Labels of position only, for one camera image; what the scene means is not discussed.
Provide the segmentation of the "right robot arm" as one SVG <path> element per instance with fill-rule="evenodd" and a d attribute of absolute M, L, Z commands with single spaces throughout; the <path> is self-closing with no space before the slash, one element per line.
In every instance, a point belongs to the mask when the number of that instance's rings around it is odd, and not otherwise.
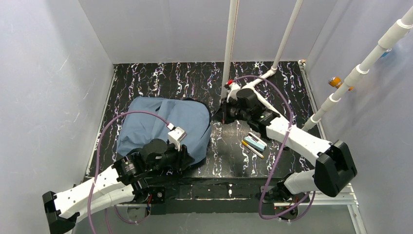
<path fill-rule="evenodd" d="M 290 173 L 277 183 L 275 191 L 284 199 L 310 191 L 335 197 L 357 175 L 345 142 L 332 143 L 291 125 L 278 111 L 266 107 L 252 89 L 229 88 L 216 115 L 225 124 L 246 121 L 253 131 L 268 140 L 282 142 L 288 137 L 285 146 L 314 166 L 309 171 Z"/>

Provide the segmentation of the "white pvc pipe frame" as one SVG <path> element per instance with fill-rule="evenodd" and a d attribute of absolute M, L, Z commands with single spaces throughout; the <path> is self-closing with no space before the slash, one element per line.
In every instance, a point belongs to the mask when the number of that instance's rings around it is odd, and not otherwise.
<path fill-rule="evenodd" d="M 244 88 L 254 91 L 254 87 L 261 81 L 267 81 L 267 78 L 273 76 L 277 71 L 277 64 L 280 61 L 281 55 L 287 43 L 287 40 L 292 31 L 292 27 L 297 19 L 298 13 L 301 9 L 303 1 L 296 1 L 290 19 L 288 21 L 286 30 L 284 32 L 282 41 L 280 43 L 279 49 L 277 51 L 276 57 L 274 59 L 271 68 L 263 75 L 256 77 L 252 82 L 249 82 L 244 86 Z M 343 84 L 332 93 L 321 105 L 320 109 L 317 110 L 310 118 L 305 122 L 302 127 L 303 131 L 308 131 L 317 125 L 321 118 L 330 111 L 344 96 L 344 94 L 351 88 L 354 87 L 366 74 L 369 73 L 370 68 L 374 63 L 389 49 L 391 49 L 395 44 L 405 37 L 413 28 L 413 9 L 410 8 L 405 15 L 398 19 L 378 40 L 375 48 L 366 56 L 366 58 L 357 66 L 355 66 L 352 71 L 344 79 Z"/>

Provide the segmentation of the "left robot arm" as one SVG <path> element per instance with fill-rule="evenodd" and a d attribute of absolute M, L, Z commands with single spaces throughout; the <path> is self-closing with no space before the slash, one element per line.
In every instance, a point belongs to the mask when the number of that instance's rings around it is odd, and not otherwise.
<path fill-rule="evenodd" d="M 110 167 L 66 191 L 48 191 L 42 195 L 45 214 L 52 234 L 65 234 L 78 221 L 109 206 L 147 196 L 147 175 L 171 166 L 182 171 L 195 159 L 186 145 L 179 149 L 173 143 L 154 139 L 141 148 L 135 148 Z"/>

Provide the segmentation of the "orange knob on wall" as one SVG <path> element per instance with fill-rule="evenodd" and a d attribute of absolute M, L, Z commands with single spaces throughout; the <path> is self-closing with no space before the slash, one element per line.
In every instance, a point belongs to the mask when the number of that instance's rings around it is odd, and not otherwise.
<path fill-rule="evenodd" d="M 328 84 L 338 89 L 342 85 L 342 80 L 340 77 L 332 77 L 328 80 Z"/>

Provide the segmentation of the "blue white eraser case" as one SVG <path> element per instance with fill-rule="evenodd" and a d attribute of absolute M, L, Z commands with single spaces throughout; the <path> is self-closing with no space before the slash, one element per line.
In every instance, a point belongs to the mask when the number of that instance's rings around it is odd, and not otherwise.
<path fill-rule="evenodd" d="M 260 152 L 264 152 L 267 147 L 267 143 L 265 143 L 263 140 L 261 140 L 251 132 L 249 132 L 248 135 L 244 137 L 244 141 Z"/>

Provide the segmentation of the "aluminium rail base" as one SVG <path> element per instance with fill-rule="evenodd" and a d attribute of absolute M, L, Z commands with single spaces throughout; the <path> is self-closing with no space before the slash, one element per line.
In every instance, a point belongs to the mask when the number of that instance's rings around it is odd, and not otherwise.
<path fill-rule="evenodd" d="M 258 215 L 263 177 L 159 177 L 154 198 L 124 202 L 92 216 L 99 234 L 364 234 L 351 186 L 338 196 L 311 194 L 302 204 L 272 200 Z"/>

